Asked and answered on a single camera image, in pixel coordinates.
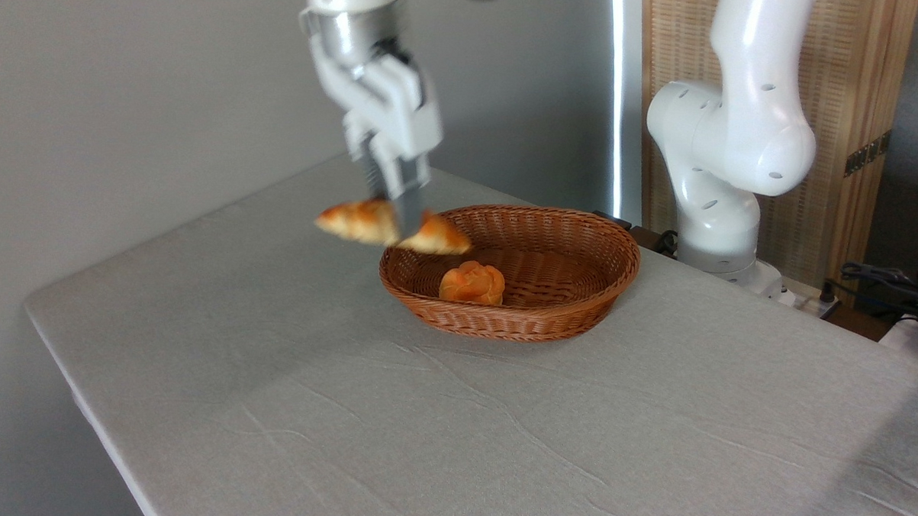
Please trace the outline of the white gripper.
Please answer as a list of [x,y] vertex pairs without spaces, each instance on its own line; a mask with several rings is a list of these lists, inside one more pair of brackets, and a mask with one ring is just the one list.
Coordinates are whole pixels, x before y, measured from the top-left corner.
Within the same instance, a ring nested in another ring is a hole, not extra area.
[[[400,238],[410,238],[422,227],[428,155],[443,130],[433,83],[400,40],[404,7],[304,10],[303,21],[317,81],[365,128],[354,133],[353,161],[365,175],[370,198],[390,198]],[[388,188],[372,137],[380,153],[393,160]]]

